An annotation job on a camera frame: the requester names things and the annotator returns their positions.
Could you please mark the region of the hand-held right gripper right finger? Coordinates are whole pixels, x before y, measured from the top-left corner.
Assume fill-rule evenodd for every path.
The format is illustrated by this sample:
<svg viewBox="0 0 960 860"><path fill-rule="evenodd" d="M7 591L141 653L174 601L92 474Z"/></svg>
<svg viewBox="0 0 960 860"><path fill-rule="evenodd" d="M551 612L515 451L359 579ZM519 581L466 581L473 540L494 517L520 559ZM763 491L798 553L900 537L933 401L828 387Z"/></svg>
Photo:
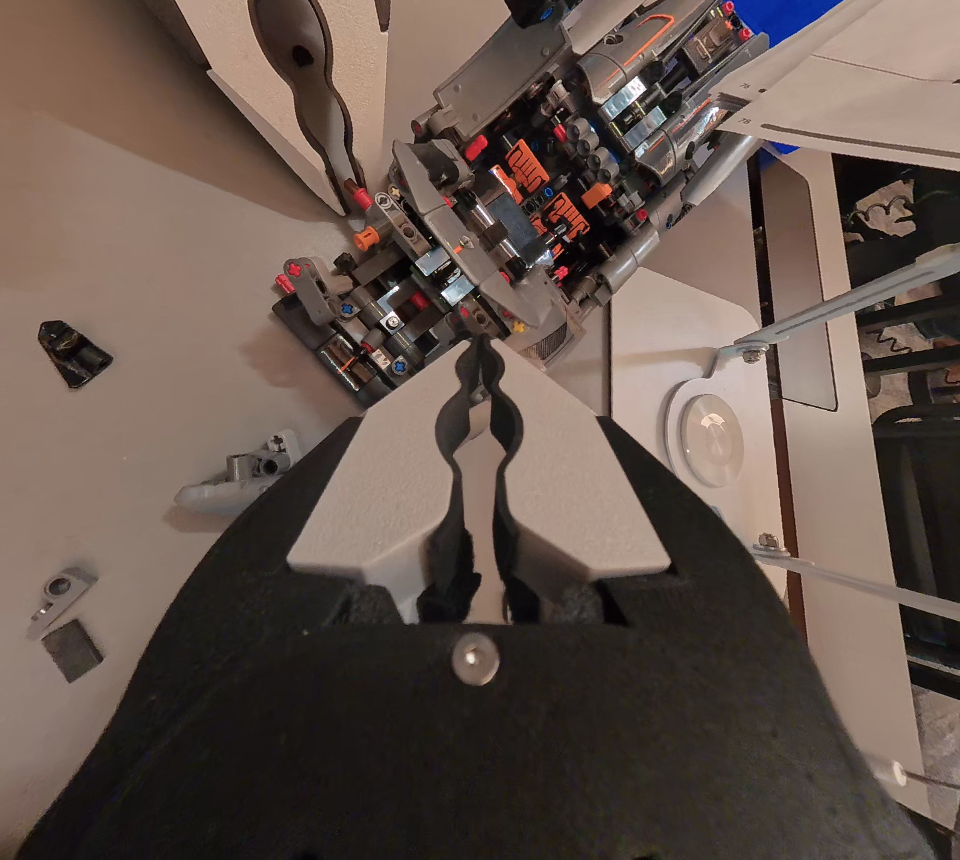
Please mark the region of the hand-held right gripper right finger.
<svg viewBox="0 0 960 860"><path fill-rule="evenodd" d="M493 543L513 623L598 580L646 577L671 558L601 418L500 340L486 343L489 428L502 458Z"/></svg>

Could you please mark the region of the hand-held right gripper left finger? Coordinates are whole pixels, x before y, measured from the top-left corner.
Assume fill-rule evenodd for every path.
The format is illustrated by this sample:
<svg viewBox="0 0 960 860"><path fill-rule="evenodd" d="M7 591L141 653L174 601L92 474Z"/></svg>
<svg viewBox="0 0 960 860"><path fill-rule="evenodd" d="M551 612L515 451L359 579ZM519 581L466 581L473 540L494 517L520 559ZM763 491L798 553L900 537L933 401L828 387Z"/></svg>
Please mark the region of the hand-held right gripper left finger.
<svg viewBox="0 0 960 860"><path fill-rule="evenodd" d="M481 581L454 458L471 431L479 341L462 341L369 408L287 561L385 588L408 622L461 622Z"/></svg>

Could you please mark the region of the grey black lego car model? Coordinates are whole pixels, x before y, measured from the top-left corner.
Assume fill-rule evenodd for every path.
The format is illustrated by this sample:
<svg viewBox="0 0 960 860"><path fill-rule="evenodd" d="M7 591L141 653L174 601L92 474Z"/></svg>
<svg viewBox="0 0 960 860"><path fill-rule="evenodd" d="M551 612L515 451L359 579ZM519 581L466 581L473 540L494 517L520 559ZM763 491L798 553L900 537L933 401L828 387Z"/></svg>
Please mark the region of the grey black lego car model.
<svg viewBox="0 0 960 860"><path fill-rule="evenodd" d="M769 47L732 0L503 0L510 17L395 142L332 266L285 262L271 316L362 409L457 340L547 370L761 142L720 82Z"/></svg>

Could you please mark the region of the curved grey lego arch assembly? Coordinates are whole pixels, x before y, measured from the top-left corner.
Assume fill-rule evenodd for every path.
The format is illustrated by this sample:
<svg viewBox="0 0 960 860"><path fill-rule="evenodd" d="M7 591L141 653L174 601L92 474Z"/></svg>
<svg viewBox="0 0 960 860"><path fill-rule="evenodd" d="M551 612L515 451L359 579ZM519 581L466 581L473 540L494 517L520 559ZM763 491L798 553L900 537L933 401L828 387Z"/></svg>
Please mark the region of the curved grey lego arch assembly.
<svg viewBox="0 0 960 860"><path fill-rule="evenodd" d="M200 515L235 517L289 472L302 455L296 433L280 430L259 448L226 457L219 478L183 487L175 494L174 505Z"/></svg>

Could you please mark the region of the grey lego connector with hole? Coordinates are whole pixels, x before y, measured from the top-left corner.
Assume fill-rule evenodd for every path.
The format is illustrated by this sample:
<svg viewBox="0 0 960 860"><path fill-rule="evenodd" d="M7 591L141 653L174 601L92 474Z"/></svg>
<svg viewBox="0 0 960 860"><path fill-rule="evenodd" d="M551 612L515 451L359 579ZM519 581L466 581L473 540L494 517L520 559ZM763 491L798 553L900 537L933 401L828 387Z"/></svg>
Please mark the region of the grey lego connector with hole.
<svg viewBox="0 0 960 860"><path fill-rule="evenodd" d="M39 607L30 617L27 639L42 638L97 580L95 574L78 566L64 568L49 578L42 588Z"/></svg>

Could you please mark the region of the black lego wedge piece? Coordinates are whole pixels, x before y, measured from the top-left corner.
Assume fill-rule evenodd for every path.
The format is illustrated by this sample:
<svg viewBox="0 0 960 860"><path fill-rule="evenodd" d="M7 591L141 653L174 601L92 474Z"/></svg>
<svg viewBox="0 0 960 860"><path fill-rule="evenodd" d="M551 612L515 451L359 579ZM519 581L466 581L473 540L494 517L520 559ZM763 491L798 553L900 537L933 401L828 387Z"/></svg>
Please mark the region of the black lego wedge piece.
<svg viewBox="0 0 960 860"><path fill-rule="evenodd" d="M42 322L37 340L71 390L86 386L114 362L111 354L61 320Z"/></svg>

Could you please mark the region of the black lego tile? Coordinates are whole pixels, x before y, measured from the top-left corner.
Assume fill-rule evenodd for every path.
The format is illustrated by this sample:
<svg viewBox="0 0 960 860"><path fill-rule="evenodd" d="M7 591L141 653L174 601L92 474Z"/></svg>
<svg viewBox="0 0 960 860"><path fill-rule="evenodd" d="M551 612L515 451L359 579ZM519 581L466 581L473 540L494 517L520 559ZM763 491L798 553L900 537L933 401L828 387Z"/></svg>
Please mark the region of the black lego tile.
<svg viewBox="0 0 960 860"><path fill-rule="evenodd" d="M51 630L40 642L68 684L95 670L104 661L102 651L79 619Z"/></svg>

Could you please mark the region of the lego instruction booklet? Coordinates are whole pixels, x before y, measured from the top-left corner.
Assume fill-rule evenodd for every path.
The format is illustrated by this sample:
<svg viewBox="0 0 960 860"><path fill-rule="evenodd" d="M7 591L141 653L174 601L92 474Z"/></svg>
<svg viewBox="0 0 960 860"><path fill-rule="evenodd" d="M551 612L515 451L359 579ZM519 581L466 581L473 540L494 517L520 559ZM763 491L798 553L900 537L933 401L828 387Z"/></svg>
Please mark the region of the lego instruction booklet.
<svg viewBox="0 0 960 860"><path fill-rule="evenodd" d="M726 132L959 170L959 0L846 0L727 75Z"/></svg>

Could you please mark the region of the black metal rack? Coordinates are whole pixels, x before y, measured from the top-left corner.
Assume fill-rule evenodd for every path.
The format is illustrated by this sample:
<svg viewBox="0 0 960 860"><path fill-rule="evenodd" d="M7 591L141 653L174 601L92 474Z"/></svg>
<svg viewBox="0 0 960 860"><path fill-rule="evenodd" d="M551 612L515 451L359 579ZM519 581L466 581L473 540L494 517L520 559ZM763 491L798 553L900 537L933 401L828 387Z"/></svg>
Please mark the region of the black metal rack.
<svg viewBox="0 0 960 860"><path fill-rule="evenodd" d="M959 242L958 172L834 154L853 287ZM895 583L959 602L959 275L855 315Z"/></svg>

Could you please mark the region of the grey desk leg panel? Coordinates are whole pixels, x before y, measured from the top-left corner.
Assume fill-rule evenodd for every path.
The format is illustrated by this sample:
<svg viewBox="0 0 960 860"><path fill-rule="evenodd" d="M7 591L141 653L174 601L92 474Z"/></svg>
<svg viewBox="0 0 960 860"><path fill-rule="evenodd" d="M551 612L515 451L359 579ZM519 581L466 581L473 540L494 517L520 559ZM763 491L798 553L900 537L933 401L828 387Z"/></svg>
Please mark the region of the grey desk leg panel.
<svg viewBox="0 0 960 860"><path fill-rule="evenodd" d="M767 326L824 300L810 184L764 149L750 160L748 177L760 323ZM792 334L775 346L773 356L775 398L837 410L826 325Z"/></svg>

